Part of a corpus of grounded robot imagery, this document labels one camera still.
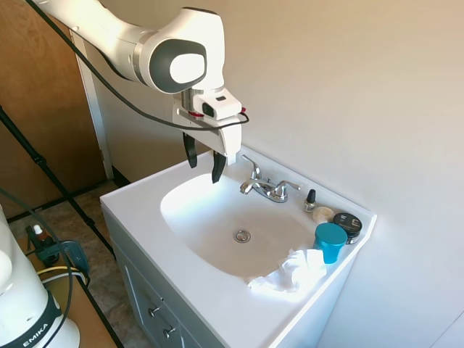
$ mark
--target wall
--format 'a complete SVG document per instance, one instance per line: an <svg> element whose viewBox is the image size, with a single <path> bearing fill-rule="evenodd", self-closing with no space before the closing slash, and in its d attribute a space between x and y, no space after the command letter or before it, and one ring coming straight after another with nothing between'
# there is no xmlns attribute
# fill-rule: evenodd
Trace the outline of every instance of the wall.
<svg viewBox="0 0 464 348"><path fill-rule="evenodd" d="M378 214L320 348L429 348L464 310L464 1L102 2L151 28L186 5L218 12L244 144ZM169 96L110 80L169 118ZM184 159L178 131L98 94L129 179Z"/></svg>

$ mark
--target drain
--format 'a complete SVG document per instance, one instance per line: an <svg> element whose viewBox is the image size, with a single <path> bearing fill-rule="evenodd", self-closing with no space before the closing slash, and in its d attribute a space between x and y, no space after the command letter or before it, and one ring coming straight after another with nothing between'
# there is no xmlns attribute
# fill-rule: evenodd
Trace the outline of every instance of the drain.
<svg viewBox="0 0 464 348"><path fill-rule="evenodd" d="M239 243L247 243L252 238L252 235L248 231L239 231L233 235L233 239Z"/></svg>

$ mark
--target faucet handle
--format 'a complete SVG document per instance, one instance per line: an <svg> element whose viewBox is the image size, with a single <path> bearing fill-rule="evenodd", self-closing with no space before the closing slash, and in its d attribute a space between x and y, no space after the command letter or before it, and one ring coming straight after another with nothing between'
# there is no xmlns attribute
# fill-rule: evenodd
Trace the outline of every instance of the faucet handle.
<svg viewBox="0 0 464 348"><path fill-rule="evenodd" d="M295 183L292 183L287 180L282 180L280 183L277 184L277 186L274 189L274 194L279 197L284 197L287 195L287 185L290 185L293 187L295 190L301 190L301 186L297 185Z"/></svg>
<svg viewBox="0 0 464 348"><path fill-rule="evenodd" d="M245 154L243 154L243 155L241 156L241 158L243 158L244 160L247 160L247 161L249 161L249 162L251 162L251 163L253 164L253 171L252 171L251 178L252 178L253 180L262 179L260 166L259 166L254 160L252 160L251 158L249 158L249 157L246 156Z"/></svg>

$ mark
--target drawer handle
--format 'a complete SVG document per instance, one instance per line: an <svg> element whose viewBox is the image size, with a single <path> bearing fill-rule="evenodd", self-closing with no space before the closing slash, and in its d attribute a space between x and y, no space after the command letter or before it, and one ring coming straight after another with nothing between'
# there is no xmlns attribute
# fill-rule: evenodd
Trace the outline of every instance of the drawer handle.
<svg viewBox="0 0 464 348"><path fill-rule="evenodd" d="M169 338L171 337L171 333L174 332L174 331L175 331L175 328L173 328L173 327L171 326L171 329L170 329L170 330L164 329L164 330L162 331L162 334L165 335L165 338L166 338L166 339L169 339Z"/></svg>
<svg viewBox="0 0 464 348"><path fill-rule="evenodd" d="M154 315L156 314L157 311L159 311L160 308L159 307L155 307L155 308L149 308L148 309L148 315L152 318L154 318Z"/></svg>

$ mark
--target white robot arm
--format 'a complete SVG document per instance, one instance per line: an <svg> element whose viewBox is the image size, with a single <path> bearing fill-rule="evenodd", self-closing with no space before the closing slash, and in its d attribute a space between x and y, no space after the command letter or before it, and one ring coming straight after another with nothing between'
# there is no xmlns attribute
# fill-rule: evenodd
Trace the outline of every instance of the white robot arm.
<svg viewBox="0 0 464 348"><path fill-rule="evenodd" d="M43 11L94 45L121 77L166 94L181 94L174 103L173 122L196 128L237 123L241 103L224 87L224 30L219 15L184 7L158 31L119 20L97 0L33 0ZM226 157L241 146L241 126L184 134L193 165L193 138L215 150L213 182L219 180Z"/></svg>
<svg viewBox="0 0 464 348"><path fill-rule="evenodd" d="M63 315L22 253L0 206L0 347L42 348ZM69 318L48 348L78 348L79 330Z"/></svg>

